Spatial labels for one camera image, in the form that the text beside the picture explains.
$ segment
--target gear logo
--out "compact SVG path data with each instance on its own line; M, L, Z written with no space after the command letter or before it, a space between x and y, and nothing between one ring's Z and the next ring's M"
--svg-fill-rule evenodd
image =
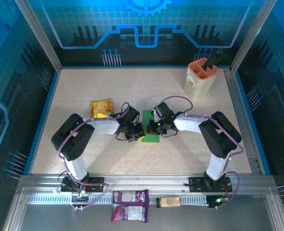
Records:
M14 0L0 0L0 18L9 24L16 16Z
M147 17L149 14L154 16L155 13L161 13L171 0L124 0L123 3L127 10L131 10L131 13L137 13L138 16L143 14Z

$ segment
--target yellow snack bag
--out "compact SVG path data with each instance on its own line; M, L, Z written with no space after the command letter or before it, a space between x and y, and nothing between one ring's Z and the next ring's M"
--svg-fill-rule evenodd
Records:
M108 115L114 114L111 98L101 101L91 102L92 111L90 113L91 118L104 118Z

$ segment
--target glass panel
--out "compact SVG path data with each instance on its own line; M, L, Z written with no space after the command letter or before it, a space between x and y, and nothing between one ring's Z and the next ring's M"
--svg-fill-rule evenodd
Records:
M24 170L54 72L15 2L0 2L0 229Z
M64 66L228 65L262 0L29 1Z
M239 68L272 174L284 175L284 0L278 0Z

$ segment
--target aluminum frame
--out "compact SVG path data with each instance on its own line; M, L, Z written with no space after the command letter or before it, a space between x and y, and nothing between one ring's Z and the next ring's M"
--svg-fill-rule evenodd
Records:
M19 9L21 10L23 16L25 17L27 23L31 27L34 35L36 36L37 40L39 41L41 47L43 48L44 52L46 53L47 57L49 58L50 62L52 63L55 71L57 73L61 73L63 66L55 53L54 48L52 47L44 29L42 28L39 20L37 19L32 7L28 3L27 0L15 0Z
M260 173L265 175L265 167L263 166L260 157L260 152L254 138L253 129L248 118L237 79L229 69L224 69L224 73L252 173Z
M128 175L128 174L93 174L94 177L104 177L105 182L109 184L108 194L114 190L141 190L147 187L149 195L217 195L218 193L190 193L188 177L202 177L203 174L187 175ZM233 185L237 184L235 175L228 175ZM19 229L22 221L25 205L28 204L29 195L53 195L62 197L61 183L58 182L58 174L42 174L21 176L17 190L12 201L7 219L5 221L4 231L15 231ZM275 229L284 231L284 207L276 189L273 176L263 176L254 174L240 174L239 195L265 195L265 202L269 206L270 216Z
M232 74L236 73L248 50L252 46L256 36L259 34L263 24L267 20L276 1L277 0L265 0L231 64Z

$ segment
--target blue edge trim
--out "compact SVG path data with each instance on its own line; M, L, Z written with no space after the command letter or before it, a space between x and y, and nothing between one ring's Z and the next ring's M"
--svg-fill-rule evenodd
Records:
M257 129L256 129L256 125L255 125L255 122L254 122L254 119L253 119L253 115L252 115L251 110L249 108L249 105L248 105L248 102L247 102L247 96L244 92L238 71L236 71L235 76L236 76L236 79L237 79L237 82L238 82L238 85L239 85L239 88L240 88L240 92L241 92L241 95L242 95L242 98L243 98L244 105L246 107L248 119L249 119L249 122L250 122L252 130L253 130L253 134L254 134L254 137L255 137L255 140L256 140L257 148L259 150L259 155L260 155L260 159L261 159L261 162L262 162L262 165L263 165L263 169L265 170L266 175L270 175L271 172L270 172L270 169L269 169L269 165L268 165L265 153L263 151L259 135L257 133Z
M184 68L184 67L187 67L187 66L120 66L120 67L111 67L111 68L168 68L168 67ZM218 66L218 67L219 68L229 68L229 66ZM102 68L103 69L103 68L106 68L106 67L102 67L102 66L66 66L66 67L64 67L64 69L94 69L94 68L96 68L96 69ZM257 133L256 125L255 125L255 122L254 122L254 119L253 119L253 115L252 115L252 113L249 109L246 94L244 92L244 89L243 89L243 86L242 86L238 72L236 72L235 76L236 76L236 79L237 79L237 82L238 82L238 85L239 85L239 88L240 88L240 92L241 92L241 95L242 95L242 98L243 98L243 101L244 101L244 104L245 104L245 107L246 107L246 111L247 111L247 114L248 114L250 124L252 126L253 134L254 134L254 137L255 137L255 140L256 140L256 143L257 143L257 148L259 150L259 154L260 154L260 158L261 158L261 161L262 161L263 168L265 170L265 174L270 175L271 173L270 173L270 169L269 169L269 166L268 166L268 162L267 162L265 153L263 151L263 148L262 148L262 145L261 145L261 142L260 142L260 138L259 138L259 135ZM51 104L52 104L53 96L54 96L54 93L55 93L55 90L56 90L57 83L59 81L59 77L60 77L60 75L55 73L54 78L53 78L53 82L51 84L50 91L48 93L47 100L46 100L46 103L45 103L45 106L44 106L44 110L42 112L42 115L41 115L41 118L40 118L40 121L39 121L39 125L38 125L38 128L37 128L35 137L34 137L32 148L31 148L29 158L27 160L23 175L30 174L30 171L33 167L35 155L37 153L38 146L39 146L39 141L41 139L42 132L44 130L44 127L45 127L45 124L46 124L46 121L47 121L48 113L49 113L49 110L50 110L50 107L51 107Z
M46 103L45 103L44 109L43 109L41 117L40 117L39 125L37 127L37 131L36 131L34 141L33 141L32 147L31 147L31 151L30 151L29 157L27 159L25 169L23 171L23 175L29 175L30 171L32 170L33 163L35 161L35 156L36 156L36 153L37 153L37 150L38 150L39 142L40 142L40 139L41 139L41 136L42 136L42 132L44 130L44 127L45 127L45 124L46 124L46 121L47 121L47 117L48 117L48 113L49 113L49 110L50 110L50 107L51 107L51 104L52 104L53 96L54 96L54 93L55 93L55 90L56 90L56 86L57 86L57 83L59 81L59 77L60 77L60 75L57 72L55 72L54 77L53 77L53 81L51 83L50 90L49 90L48 95L47 95Z

